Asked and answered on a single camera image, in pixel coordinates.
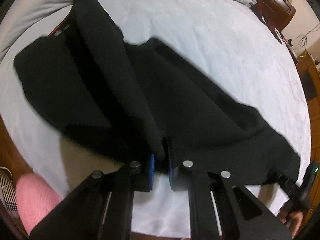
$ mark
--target striped basket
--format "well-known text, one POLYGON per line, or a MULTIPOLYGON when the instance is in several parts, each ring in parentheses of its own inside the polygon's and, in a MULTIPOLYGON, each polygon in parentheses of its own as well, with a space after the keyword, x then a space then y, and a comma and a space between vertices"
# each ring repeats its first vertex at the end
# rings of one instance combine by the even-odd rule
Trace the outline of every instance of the striped basket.
POLYGON ((12 179, 10 180, 8 178, 8 176, 4 173, 4 170, 11 174, 7 168, 0 167, 0 191, 2 191, 0 192, 0 196, 2 195, 2 201, 4 201, 7 211, 17 211, 16 192, 12 185, 12 179))

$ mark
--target pink fabric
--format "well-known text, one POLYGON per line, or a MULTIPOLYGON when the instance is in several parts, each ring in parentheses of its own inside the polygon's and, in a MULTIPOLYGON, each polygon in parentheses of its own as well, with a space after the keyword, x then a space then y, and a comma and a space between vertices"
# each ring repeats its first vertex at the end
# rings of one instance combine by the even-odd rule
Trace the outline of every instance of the pink fabric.
POLYGON ((16 187, 20 219, 28 235, 62 198, 36 174, 22 176, 16 187))

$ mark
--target silver screw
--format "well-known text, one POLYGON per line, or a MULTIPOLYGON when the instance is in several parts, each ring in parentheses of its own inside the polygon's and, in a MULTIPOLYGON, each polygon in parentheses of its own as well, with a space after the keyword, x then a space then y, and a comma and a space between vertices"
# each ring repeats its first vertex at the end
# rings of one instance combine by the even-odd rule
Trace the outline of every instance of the silver screw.
POLYGON ((130 162, 130 167, 131 167, 131 168, 138 168, 140 165, 141 165, 141 163, 138 162, 138 161, 132 161, 132 162, 130 162))
POLYGON ((182 163, 183 166, 185 166, 186 168, 191 168, 193 166, 193 162, 186 160, 182 163))
POLYGON ((102 177, 102 172, 101 171, 94 171, 91 174, 91 177, 93 177, 94 179, 100 179, 102 177))
POLYGON ((225 179, 229 179, 231 177, 231 173, 229 171, 222 171, 220 174, 221 174, 221 177, 225 179))

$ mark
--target black fabric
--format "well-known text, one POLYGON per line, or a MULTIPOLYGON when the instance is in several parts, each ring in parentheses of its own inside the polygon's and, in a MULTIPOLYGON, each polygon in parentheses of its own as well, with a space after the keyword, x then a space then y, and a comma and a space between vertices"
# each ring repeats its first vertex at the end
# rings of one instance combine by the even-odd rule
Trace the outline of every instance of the black fabric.
POLYGON ((207 160, 205 169, 228 170, 242 184, 272 182, 273 171, 297 180, 299 156, 255 108, 158 39, 125 43, 97 0, 74 0, 72 11, 73 27, 14 60, 26 98, 48 123, 117 160, 152 152, 161 161, 170 137, 178 159, 207 160))

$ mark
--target mattress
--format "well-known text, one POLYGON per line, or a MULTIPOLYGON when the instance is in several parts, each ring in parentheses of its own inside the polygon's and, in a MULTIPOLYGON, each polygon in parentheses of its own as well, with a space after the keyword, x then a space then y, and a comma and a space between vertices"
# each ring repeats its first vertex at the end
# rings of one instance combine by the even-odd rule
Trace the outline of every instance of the mattress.
MULTIPOLYGON (((239 102, 255 106, 301 156, 298 182, 310 161, 310 122, 291 56, 246 6, 232 0, 98 0, 128 43, 150 37, 165 41, 239 102)), ((67 6, 32 25, 0 64, 0 113, 20 154, 65 197, 94 170, 113 172, 120 163, 95 155, 64 138, 26 101, 13 68, 15 55, 48 35, 68 14, 67 6)), ((257 196, 259 186, 249 189, 257 196)), ((287 200, 278 189, 270 210, 287 200)), ((132 231, 190 237, 187 192, 172 192, 156 174, 154 190, 135 192, 132 231)))

